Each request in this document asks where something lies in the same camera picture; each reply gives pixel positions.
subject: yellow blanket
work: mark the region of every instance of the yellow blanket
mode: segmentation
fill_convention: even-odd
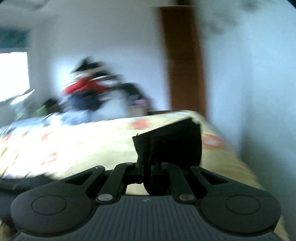
[[[191,111],[14,131],[0,139],[0,175],[20,178],[45,173],[62,179],[96,165],[113,169],[122,162],[136,162],[133,136],[188,116],[202,124],[203,168],[262,189],[247,165],[235,157],[202,116]],[[137,184],[129,185],[127,193],[147,195],[143,185]],[[0,228],[0,240],[8,238],[5,230]],[[275,233],[289,240],[282,218]]]

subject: black garment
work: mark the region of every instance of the black garment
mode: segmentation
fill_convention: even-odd
[[[50,98],[49,100],[45,101],[43,103],[43,106],[44,105],[45,105],[47,115],[49,115],[50,113],[54,113],[54,112],[61,112],[61,109],[58,106],[58,102],[54,98]]]
[[[0,179],[0,219],[11,229],[16,229],[10,216],[10,206],[21,193],[54,182],[44,175],[20,179]]]
[[[106,76],[106,75],[111,76],[111,73],[109,71],[105,70],[105,69],[102,69],[102,70],[92,74],[93,78],[99,78],[99,77],[103,77],[103,76]]]
[[[137,95],[137,99],[145,99],[145,96],[140,92],[140,90],[133,83],[121,84],[119,88],[124,90],[129,97]]]
[[[102,67],[104,64],[102,62],[91,62],[91,58],[87,57],[85,59],[82,60],[81,64],[79,65],[78,68],[76,68],[75,70],[73,70],[71,72],[72,73],[76,73],[76,72],[83,72],[89,69],[96,69],[96,68],[100,68]]]
[[[103,101],[92,91],[78,91],[72,94],[70,102],[75,110],[98,110]]]

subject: pile of clothes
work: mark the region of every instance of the pile of clothes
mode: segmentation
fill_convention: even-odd
[[[100,115],[107,119],[146,115],[150,101],[134,83],[117,83],[108,87],[96,81],[100,77],[115,77],[104,66],[103,62],[92,62],[87,57],[72,71],[79,78],[64,89],[67,96],[64,112],[99,110]]]
[[[80,76],[76,83],[64,90],[64,94],[69,95],[72,108],[74,110],[98,110],[104,103],[98,95],[109,90],[108,87],[93,81],[95,78],[108,75],[102,63],[92,63],[89,58],[86,58],[72,73]]]

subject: round pad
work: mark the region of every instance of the round pad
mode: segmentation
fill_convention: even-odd
[[[226,200],[226,207],[237,214],[251,214],[258,211],[260,202],[248,195],[235,195]]]
[[[214,185],[200,211],[210,224],[236,235],[274,230],[281,216],[279,203],[268,192],[233,182]]]
[[[67,202],[59,196],[39,197],[32,203],[32,209],[42,215],[54,215],[65,209]]]
[[[11,204],[11,217],[17,228],[33,235],[69,232],[82,225],[90,213],[91,201],[85,190],[68,183],[32,189]]]

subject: window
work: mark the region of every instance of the window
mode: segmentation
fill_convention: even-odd
[[[27,52],[0,53],[0,102],[29,88]]]

